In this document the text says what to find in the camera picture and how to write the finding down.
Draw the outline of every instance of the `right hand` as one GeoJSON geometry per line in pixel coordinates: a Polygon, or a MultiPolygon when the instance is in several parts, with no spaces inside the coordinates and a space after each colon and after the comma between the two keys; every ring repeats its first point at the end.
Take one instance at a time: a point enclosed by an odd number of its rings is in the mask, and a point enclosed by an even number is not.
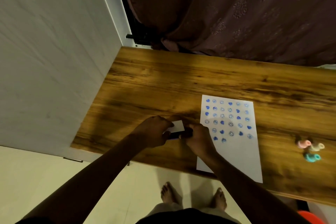
{"type": "Polygon", "coordinates": [[[207,127],[202,124],[189,124],[187,127],[192,129],[192,137],[182,139],[197,156],[202,158],[217,153],[207,127]]]}

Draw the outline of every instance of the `wood grain tabletop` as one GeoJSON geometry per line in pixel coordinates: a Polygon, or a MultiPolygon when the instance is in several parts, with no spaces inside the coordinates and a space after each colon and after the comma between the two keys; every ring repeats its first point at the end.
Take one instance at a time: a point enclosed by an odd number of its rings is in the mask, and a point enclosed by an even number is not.
{"type": "MultiPolygon", "coordinates": [[[[253,101],[264,188],[336,206],[333,70],[122,47],[71,146],[104,153],[155,115],[198,123],[202,94],[253,101]],[[321,160],[307,162],[297,139],[323,143],[321,160]]],[[[180,140],[133,160],[214,178],[180,140]]]]}

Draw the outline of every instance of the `bare foot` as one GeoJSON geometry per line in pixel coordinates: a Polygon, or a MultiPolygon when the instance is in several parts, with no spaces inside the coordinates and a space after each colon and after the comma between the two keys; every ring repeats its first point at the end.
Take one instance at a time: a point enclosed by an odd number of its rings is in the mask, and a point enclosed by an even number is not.
{"type": "Polygon", "coordinates": [[[217,208],[217,209],[220,209],[222,211],[225,211],[227,206],[228,205],[226,204],[226,199],[225,199],[225,196],[224,196],[224,192],[222,191],[221,188],[218,188],[216,193],[213,196],[210,207],[211,208],[217,208]]]}
{"type": "Polygon", "coordinates": [[[170,185],[170,182],[166,182],[162,186],[161,199],[163,203],[168,203],[168,204],[177,203],[178,204],[176,197],[174,195],[173,189],[170,185]]]}

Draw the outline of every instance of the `sticker sheet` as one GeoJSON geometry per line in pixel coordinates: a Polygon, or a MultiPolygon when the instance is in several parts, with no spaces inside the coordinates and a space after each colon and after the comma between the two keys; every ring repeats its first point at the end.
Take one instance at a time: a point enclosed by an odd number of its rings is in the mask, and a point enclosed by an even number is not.
{"type": "MultiPolygon", "coordinates": [[[[203,95],[200,123],[209,128],[221,156],[254,181],[263,182],[253,102],[203,95]]],[[[212,173],[200,158],[197,170],[212,173]]]]}

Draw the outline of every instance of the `red object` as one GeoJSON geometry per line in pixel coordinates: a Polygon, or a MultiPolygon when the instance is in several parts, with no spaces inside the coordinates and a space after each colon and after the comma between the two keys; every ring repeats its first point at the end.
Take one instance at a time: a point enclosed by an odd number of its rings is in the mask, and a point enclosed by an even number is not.
{"type": "Polygon", "coordinates": [[[319,217],[317,217],[315,214],[312,214],[310,212],[298,211],[298,214],[300,214],[303,218],[305,218],[307,221],[309,221],[312,224],[325,224],[319,217]]]}

